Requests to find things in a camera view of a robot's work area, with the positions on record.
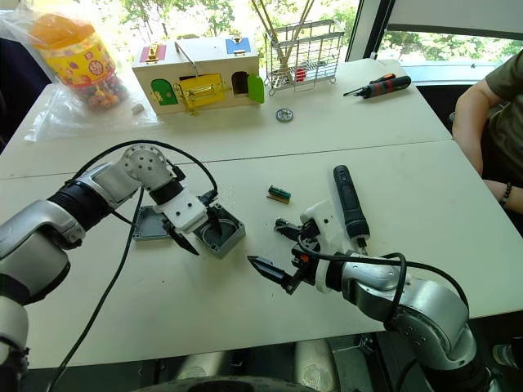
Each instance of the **wooden toy house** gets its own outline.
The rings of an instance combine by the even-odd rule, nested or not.
[[[132,69],[157,114],[264,100],[254,40],[193,38],[143,47]]]

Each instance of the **yellow door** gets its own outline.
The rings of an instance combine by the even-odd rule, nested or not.
[[[186,80],[181,80],[177,90],[185,101],[187,109],[213,104],[226,98],[221,75],[209,73]]]

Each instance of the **green door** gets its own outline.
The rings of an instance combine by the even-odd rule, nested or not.
[[[153,89],[154,96],[158,103],[162,106],[176,105],[178,103],[177,97],[174,95],[171,83],[165,79],[155,79],[150,83]]]
[[[263,79],[257,75],[249,75],[247,77],[248,97],[255,102],[265,102],[265,94],[263,92]]]

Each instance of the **red and black screwdriver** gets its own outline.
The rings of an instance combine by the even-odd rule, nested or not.
[[[346,92],[343,96],[363,96],[365,99],[372,98],[374,96],[388,94],[389,92],[404,90],[410,86],[410,83],[412,82],[409,76],[400,76],[399,78],[387,78],[383,80],[388,76],[389,75],[385,75],[384,77],[371,82],[367,86]]]

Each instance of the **robotic arm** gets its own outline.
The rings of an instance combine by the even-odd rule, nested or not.
[[[341,225],[332,205],[324,201],[301,216],[302,226],[278,219],[275,230],[294,241],[291,276],[259,256],[249,256],[265,278],[293,294],[301,281],[326,293],[340,292],[365,315],[400,333],[412,348],[423,373],[435,392],[493,392],[498,390],[476,348],[467,325],[468,308],[447,287],[430,280],[406,277],[400,302],[394,304],[400,269],[371,262],[391,261],[342,252]],[[340,255],[340,260],[324,255]]]
[[[86,171],[0,225],[0,380],[7,383],[1,390],[16,390],[27,366],[24,305],[42,300],[64,280],[70,267],[64,250],[80,246],[91,227],[141,186],[167,217],[170,235],[196,252],[183,234],[209,221],[207,206],[216,191],[196,198],[180,183],[184,178],[155,146],[132,145],[116,163]]]

